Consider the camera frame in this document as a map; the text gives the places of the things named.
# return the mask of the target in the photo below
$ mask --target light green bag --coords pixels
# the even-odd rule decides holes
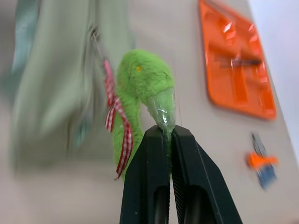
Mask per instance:
[[[14,167],[65,158],[112,160],[106,93],[91,26],[98,25],[112,66],[133,47],[125,0],[43,0],[30,56],[14,102]]]

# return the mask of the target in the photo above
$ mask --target orange plastic holder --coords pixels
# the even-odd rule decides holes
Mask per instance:
[[[271,84],[254,24],[213,0],[199,0],[210,99],[218,106],[275,119]],[[232,61],[258,61],[236,66]]]

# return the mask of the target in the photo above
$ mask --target checkered ribbon bow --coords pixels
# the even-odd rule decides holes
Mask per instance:
[[[133,137],[132,137],[132,129],[130,127],[127,116],[121,105],[121,100],[118,97],[116,97],[114,94],[114,86],[115,86],[114,77],[113,77],[110,63],[107,59],[104,60],[103,66],[107,75],[105,79],[105,89],[107,93],[107,105],[109,108],[108,115],[105,121],[105,128],[107,128],[108,131],[112,132],[116,112],[118,112],[119,115],[121,116],[123,126],[124,126],[124,136],[122,139],[121,156],[116,169],[117,172],[116,180],[117,180],[121,176],[122,172],[126,168],[127,163],[129,161],[132,148],[133,148]]]

